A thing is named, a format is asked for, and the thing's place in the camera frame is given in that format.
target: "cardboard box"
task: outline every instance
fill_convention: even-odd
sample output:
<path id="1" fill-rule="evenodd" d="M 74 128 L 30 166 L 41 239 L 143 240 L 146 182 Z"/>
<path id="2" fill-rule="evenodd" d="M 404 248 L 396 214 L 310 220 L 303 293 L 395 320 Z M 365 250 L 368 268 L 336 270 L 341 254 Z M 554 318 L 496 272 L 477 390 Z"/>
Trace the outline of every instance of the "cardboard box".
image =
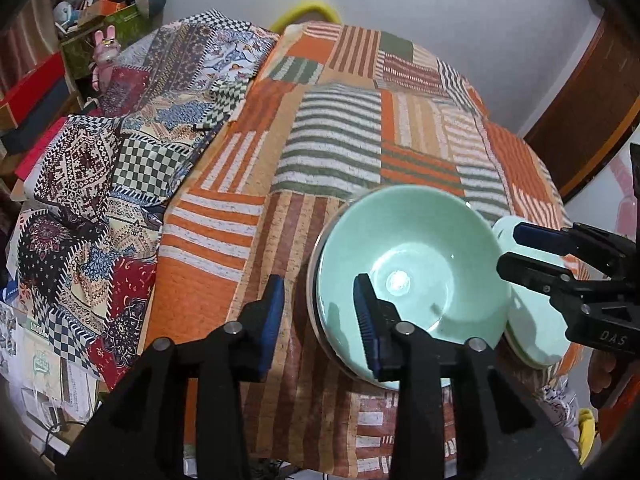
<path id="1" fill-rule="evenodd" d="M 110 2 L 109 0 L 98 0 L 80 13 L 78 26 L 82 27 L 86 22 L 90 22 L 96 16 L 109 16 L 114 12 L 124 9 L 126 4 Z"/>
<path id="2" fill-rule="evenodd" d="M 95 16 L 60 43 L 66 68 L 73 79 L 90 75 L 89 63 L 92 62 L 95 47 L 94 33 L 98 29 L 106 30 L 109 25 L 115 25 L 116 38 L 123 50 L 153 30 L 151 20 L 142 16 L 135 4 L 109 16 Z"/>

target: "yellow object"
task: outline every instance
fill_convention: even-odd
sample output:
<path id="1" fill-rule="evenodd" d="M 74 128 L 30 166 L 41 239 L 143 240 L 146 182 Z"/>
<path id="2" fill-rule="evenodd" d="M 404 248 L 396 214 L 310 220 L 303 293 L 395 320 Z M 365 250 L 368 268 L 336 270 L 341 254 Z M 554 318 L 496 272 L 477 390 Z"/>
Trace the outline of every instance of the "yellow object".
<path id="1" fill-rule="evenodd" d="M 580 408 L 578 414 L 578 427 L 580 428 L 580 440 L 578 448 L 580 449 L 580 465 L 587 460 L 593 442 L 596 440 L 596 420 L 589 408 Z"/>
<path id="2" fill-rule="evenodd" d="M 322 0 L 302 0 L 299 4 L 291 7 L 280 16 L 269 29 L 278 34 L 282 34 L 284 29 L 287 28 L 287 25 L 290 25 L 300 16 L 304 16 L 310 12 L 322 14 L 322 17 L 329 23 L 341 23 L 338 12 Z"/>

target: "red patterned fabric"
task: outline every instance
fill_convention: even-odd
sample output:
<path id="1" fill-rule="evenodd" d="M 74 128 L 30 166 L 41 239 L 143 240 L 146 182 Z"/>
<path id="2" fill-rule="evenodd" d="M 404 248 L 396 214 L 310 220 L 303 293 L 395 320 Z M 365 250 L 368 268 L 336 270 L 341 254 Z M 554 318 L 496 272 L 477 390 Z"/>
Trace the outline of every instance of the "red patterned fabric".
<path id="1" fill-rule="evenodd" d="M 146 306 L 156 281 L 156 264 L 123 256 L 113 269 L 111 305 L 102 335 L 87 349 L 104 381 L 113 388 L 132 366 Z"/>
<path id="2" fill-rule="evenodd" d="M 119 117 L 131 113 L 136 108 L 148 80 L 148 70 L 115 67 L 109 87 L 99 99 L 102 114 L 105 117 Z"/>

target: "mint green bowl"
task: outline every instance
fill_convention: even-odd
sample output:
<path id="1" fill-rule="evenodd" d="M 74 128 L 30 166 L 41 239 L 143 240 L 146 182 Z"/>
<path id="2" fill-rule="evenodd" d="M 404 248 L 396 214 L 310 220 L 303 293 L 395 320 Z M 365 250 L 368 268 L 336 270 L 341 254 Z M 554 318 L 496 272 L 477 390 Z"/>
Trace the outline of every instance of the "mint green bowl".
<path id="1" fill-rule="evenodd" d="M 383 187 L 349 206 L 324 245 L 322 330 L 350 369 L 374 380 L 353 306 L 353 280 L 366 272 L 401 319 L 438 339 L 481 337 L 494 348 L 511 302 L 510 286 L 495 270 L 500 254 L 489 225 L 463 200 L 427 186 Z"/>

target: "pink bunny figure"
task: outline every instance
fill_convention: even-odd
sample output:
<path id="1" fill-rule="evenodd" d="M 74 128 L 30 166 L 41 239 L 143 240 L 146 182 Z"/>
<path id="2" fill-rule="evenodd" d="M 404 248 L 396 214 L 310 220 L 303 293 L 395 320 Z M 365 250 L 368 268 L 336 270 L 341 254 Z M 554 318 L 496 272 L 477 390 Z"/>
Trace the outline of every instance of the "pink bunny figure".
<path id="1" fill-rule="evenodd" d="M 109 86 L 111 81 L 111 73 L 113 73 L 113 62 L 120 53 L 120 43 L 116 40 L 116 28 L 113 25 L 107 27 L 107 37 L 101 30 L 95 31 L 95 49 L 94 49 L 94 76 L 92 83 L 95 91 L 103 93 Z"/>

